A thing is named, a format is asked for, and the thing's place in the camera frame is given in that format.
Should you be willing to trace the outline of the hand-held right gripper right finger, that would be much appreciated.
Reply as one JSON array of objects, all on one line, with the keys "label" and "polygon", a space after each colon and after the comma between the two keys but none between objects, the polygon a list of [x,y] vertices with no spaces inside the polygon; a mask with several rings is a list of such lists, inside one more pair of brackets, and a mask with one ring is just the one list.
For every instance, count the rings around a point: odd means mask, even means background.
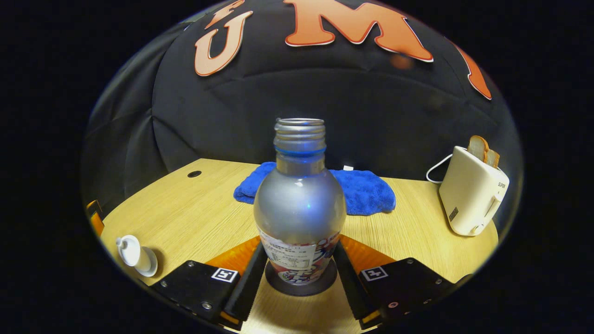
[{"label": "hand-held right gripper right finger", "polygon": [[471,274],[452,283],[413,257],[395,260],[341,235],[334,262],[347,301],[362,329],[394,325],[462,287]]}]

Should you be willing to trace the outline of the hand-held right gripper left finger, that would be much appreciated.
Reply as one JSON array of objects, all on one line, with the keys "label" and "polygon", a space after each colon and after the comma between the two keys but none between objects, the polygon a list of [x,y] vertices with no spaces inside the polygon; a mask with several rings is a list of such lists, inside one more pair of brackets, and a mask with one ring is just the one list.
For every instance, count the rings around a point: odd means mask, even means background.
[{"label": "hand-held right gripper left finger", "polygon": [[266,264],[267,255],[256,236],[206,263],[187,260],[151,289],[202,321],[240,330],[250,315]]}]

